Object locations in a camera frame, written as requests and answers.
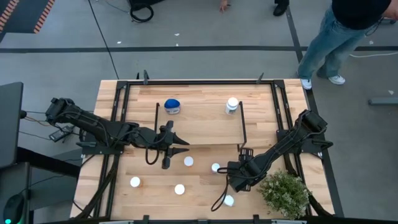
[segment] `green plant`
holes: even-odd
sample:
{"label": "green plant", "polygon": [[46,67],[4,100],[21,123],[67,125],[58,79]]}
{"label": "green plant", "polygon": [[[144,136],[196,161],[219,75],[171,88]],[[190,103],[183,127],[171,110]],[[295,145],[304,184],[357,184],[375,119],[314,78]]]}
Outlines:
{"label": "green plant", "polygon": [[257,190],[262,194],[271,209],[281,212],[291,220],[305,215],[305,208],[310,203],[310,192],[300,177],[294,177],[286,171],[277,171],[268,175]]}

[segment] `black shirt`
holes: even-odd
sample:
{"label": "black shirt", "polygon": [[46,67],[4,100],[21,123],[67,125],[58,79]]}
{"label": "black shirt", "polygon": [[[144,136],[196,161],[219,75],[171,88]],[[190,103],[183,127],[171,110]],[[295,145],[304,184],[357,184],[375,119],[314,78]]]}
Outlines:
{"label": "black shirt", "polygon": [[333,0],[332,8],[337,21],[355,29],[367,29],[379,22],[391,0]]}

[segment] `gray floor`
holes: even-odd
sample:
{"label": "gray floor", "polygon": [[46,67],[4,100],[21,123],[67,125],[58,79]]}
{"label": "gray floor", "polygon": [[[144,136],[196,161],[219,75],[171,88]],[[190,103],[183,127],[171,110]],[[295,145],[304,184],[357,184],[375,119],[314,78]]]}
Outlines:
{"label": "gray floor", "polygon": [[[108,0],[128,10],[125,0]],[[293,47],[287,17],[273,17],[273,0],[231,0],[228,12],[218,12],[218,0],[166,0],[154,6],[146,24],[132,23],[128,14],[92,1],[110,47],[175,47],[261,45]],[[329,0],[292,1],[291,11],[301,46],[318,32]],[[398,46],[398,24],[380,26],[362,46]],[[104,47],[87,0],[58,0],[39,34],[6,34],[0,48]],[[389,52],[355,52],[355,55]],[[146,69],[151,78],[294,77],[294,51],[114,52],[120,78],[135,78]],[[398,220],[397,107],[370,107],[372,96],[398,94],[398,55],[350,58],[341,71],[344,86],[317,77],[313,92],[319,113],[329,122],[326,137],[335,143],[331,161],[346,217]],[[0,54],[0,85],[24,82],[23,108],[44,112],[52,97],[72,98],[92,110],[100,80],[115,79],[108,53]],[[31,113],[38,119],[43,114]],[[21,131],[48,136],[53,128],[23,121]],[[76,138],[56,144],[20,134],[19,145],[54,156],[77,149]],[[65,190],[74,191],[69,181]],[[35,222],[68,218],[70,199],[36,212]]]}

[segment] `wooden table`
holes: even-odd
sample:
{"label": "wooden table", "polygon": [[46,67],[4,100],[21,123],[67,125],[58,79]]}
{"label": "wooden table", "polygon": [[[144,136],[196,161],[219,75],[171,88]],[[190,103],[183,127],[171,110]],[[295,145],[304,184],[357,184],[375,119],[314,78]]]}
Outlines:
{"label": "wooden table", "polygon": [[[295,121],[307,103],[300,80],[285,80],[292,119]],[[102,81],[98,92],[95,114],[110,119],[116,88],[116,80]],[[120,119],[123,90],[119,99],[118,117]],[[148,128],[154,127],[155,104],[168,98],[176,98],[184,105],[220,105],[235,96],[244,105],[244,117],[248,143],[254,155],[266,152],[276,142],[277,121],[271,88],[267,85],[175,85],[175,86],[134,86],[129,95],[126,121],[139,123]],[[278,91],[279,104],[282,97]],[[282,110],[284,128],[287,129]],[[235,193],[231,188],[228,194],[235,199],[235,206],[211,212],[210,207],[225,188],[225,176],[212,174],[212,163],[225,166],[228,161],[238,160],[236,145],[190,146],[190,151],[173,156],[171,166],[161,169],[159,161],[153,166],[145,162],[145,150],[126,147],[120,158],[116,189],[114,192],[112,220],[142,220],[150,215],[151,220],[193,220],[193,219],[252,219],[258,214],[261,219],[281,218],[281,214],[271,211],[263,201],[256,187],[250,192]],[[185,167],[183,159],[192,156],[195,163]],[[333,213],[330,193],[326,183],[322,162],[311,154],[301,155],[303,173],[308,188],[323,208]],[[76,188],[75,202],[85,206],[98,187],[103,156],[95,156],[81,169]],[[283,158],[276,160],[269,174],[285,169]],[[133,189],[129,185],[132,177],[138,176],[143,186]],[[183,195],[174,194],[177,184],[185,186]],[[101,207],[104,215],[106,200]],[[73,206],[71,217],[80,211]]]}

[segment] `orange and black striped tape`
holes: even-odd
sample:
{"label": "orange and black striped tape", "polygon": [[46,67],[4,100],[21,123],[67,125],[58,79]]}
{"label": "orange and black striped tape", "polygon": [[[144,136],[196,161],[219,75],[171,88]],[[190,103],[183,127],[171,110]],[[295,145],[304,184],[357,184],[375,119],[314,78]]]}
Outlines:
{"label": "orange and black striped tape", "polygon": [[4,26],[6,26],[7,21],[11,17],[12,12],[17,7],[19,0],[11,0],[9,1],[6,9],[0,16],[0,32],[3,30]]}
{"label": "orange and black striped tape", "polygon": [[44,21],[47,18],[47,16],[49,15],[50,10],[53,5],[54,5],[54,0],[49,0],[47,2],[47,5],[45,6],[45,8],[43,10],[42,15],[40,16],[39,20],[36,23],[35,29],[33,30],[33,32],[35,32],[35,34],[40,32],[41,28],[43,27]]}

